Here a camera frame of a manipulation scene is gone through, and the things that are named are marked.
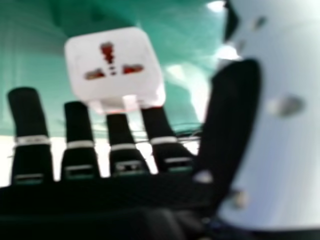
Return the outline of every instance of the white plug adapter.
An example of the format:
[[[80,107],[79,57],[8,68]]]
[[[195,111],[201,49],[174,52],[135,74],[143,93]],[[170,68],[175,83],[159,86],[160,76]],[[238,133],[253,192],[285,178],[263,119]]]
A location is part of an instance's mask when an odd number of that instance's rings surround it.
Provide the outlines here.
[[[141,29],[126,27],[72,37],[64,51],[74,94],[97,113],[165,103],[161,68]]]

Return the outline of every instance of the white casing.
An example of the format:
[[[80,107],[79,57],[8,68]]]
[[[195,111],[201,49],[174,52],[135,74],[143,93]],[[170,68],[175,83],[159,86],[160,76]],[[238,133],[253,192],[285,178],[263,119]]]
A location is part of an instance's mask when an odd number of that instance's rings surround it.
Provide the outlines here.
[[[105,43],[113,44],[114,70],[101,51]],[[97,113],[134,110],[136,100],[142,108],[162,106],[165,102],[158,59],[147,34],[137,27],[72,37],[65,44],[65,57],[74,94]],[[143,70],[123,74],[124,65],[142,65]],[[105,77],[85,78],[96,69],[101,69]]]
[[[254,128],[232,184],[245,207],[227,198],[218,215],[253,231],[320,228],[320,1],[230,0],[239,27],[231,37],[238,54],[261,68]],[[266,19],[260,29],[254,22]],[[304,103],[281,117],[268,104],[286,96]]]

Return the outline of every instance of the green background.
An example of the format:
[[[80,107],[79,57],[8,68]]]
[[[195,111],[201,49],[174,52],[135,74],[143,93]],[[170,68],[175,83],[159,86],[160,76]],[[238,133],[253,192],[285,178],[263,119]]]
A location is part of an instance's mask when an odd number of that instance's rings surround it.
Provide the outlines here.
[[[202,122],[215,54],[222,43],[224,12],[207,0],[1,0],[0,135],[14,134],[7,93],[38,90],[52,137],[63,137],[63,104],[75,100],[64,43],[72,36],[136,26],[150,37],[165,77],[165,110],[177,131]],[[138,112],[130,127],[143,129]],[[106,136],[104,118],[91,113],[96,137]]]

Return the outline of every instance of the power adapter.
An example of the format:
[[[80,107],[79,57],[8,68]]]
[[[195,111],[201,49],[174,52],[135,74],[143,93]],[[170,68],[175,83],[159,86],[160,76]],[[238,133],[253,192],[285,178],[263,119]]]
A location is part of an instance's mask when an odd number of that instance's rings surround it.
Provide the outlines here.
[[[99,114],[165,103],[158,59],[147,34],[137,27],[72,37],[65,57],[74,94]]]

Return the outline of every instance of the green surface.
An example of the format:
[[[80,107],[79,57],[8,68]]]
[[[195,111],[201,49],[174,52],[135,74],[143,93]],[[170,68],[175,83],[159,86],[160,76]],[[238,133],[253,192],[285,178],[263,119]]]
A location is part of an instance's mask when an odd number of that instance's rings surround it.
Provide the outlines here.
[[[7,93],[20,86],[39,91],[50,135],[65,134],[63,104],[75,100],[64,59],[68,37],[137,26],[149,35],[159,58],[170,123],[203,120],[215,53],[222,41],[224,14],[205,0],[1,0],[0,1],[0,135],[13,135]],[[104,118],[91,114],[97,137]],[[130,114],[141,130],[138,113]]]

